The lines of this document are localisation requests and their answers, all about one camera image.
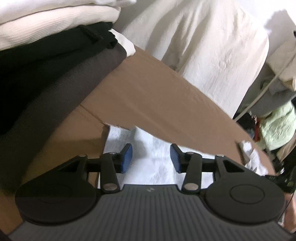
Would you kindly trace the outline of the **cream hanging garment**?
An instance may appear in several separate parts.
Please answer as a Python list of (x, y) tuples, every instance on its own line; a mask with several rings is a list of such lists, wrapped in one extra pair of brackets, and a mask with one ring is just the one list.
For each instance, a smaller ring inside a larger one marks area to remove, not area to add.
[(284, 42), (267, 58), (267, 65), (281, 83), (295, 92), (295, 40)]

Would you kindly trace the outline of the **black folded garment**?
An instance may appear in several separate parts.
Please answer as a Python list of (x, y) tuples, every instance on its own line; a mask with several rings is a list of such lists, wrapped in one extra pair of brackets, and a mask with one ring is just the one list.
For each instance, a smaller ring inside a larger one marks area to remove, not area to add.
[(111, 22), (1, 51), (1, 189), (19, 187), (54, 130), (126, 58)]

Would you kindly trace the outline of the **brown cardboard sheet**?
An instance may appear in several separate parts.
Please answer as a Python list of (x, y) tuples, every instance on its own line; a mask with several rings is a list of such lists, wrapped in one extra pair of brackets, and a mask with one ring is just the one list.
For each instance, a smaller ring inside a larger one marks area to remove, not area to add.
[[(137, 49), (123, 59), (107, 49), (45, 90), (13, 126), (1, 151), (6, 185), (32, 179), (76, 154), (102, 153), (108, 124), (137, 126), (155, 137), (241, 162), (248, 134), (211, 99), (165, 64)], [(275, 223), (233, 225), (197, 197), (126, 187), (81, 220), (62, 226), (23, 223), (12, 240), (270, 240)]]

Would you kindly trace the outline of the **dark clothes pile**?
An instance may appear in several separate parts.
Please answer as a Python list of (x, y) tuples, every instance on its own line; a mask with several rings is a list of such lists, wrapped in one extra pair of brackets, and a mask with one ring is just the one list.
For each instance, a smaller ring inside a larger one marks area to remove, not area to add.
[(236, 122), (243, 128), (248, 135), (253, 139), (254, 138), (254, 116), (252, 116), (250, 113), (245, 113), (239, 120)]

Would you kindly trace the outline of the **white hanging garment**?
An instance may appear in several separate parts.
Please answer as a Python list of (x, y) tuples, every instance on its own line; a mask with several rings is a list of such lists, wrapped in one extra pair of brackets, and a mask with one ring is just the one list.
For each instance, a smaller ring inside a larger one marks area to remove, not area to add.
[(114, 28), (234, 116), (294, 1), (137, 1)]

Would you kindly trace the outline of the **light green cloth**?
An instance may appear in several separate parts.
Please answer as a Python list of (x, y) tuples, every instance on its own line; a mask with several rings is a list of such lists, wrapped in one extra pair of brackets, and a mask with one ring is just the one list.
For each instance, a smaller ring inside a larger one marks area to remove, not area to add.
[(295, 134), (295, 106), (291, 101), (260, 120), (258, 146), (270, 151), (287, 144)]

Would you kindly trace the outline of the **white folded garment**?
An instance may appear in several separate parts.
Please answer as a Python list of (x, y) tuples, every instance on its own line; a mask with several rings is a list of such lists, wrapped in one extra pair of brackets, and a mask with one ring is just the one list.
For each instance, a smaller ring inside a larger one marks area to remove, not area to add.
[(79, 25), (115, 23), (135, 1), (1, 1), (1, 50)]

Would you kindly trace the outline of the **light grey t-shirt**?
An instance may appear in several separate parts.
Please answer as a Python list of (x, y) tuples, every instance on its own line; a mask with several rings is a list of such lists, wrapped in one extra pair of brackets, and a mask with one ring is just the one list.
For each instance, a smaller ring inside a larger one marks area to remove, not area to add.
[[(171, 143), (154, 137), (137, 126), (131, 130), (110, 126), (103, 153), (119, 153), (127, 143), (132, 144), (133, 154), (127, 172), (117, 174), (121, 189), (125, 184), (177, 184), (181, 189), (185, 173), (178, 174), (173, 167), (170, 158)], [(252, 147), (251, 143), (249, 141), (242, 141), (240, 145), (250, 160), (249, 164), (243, 165), (259, 176), (267, 175), (267, 168), (262, 165), (258, 151)], [(202, 172), (202, 189), (208, 188), (213, 182), (213, 172)]]

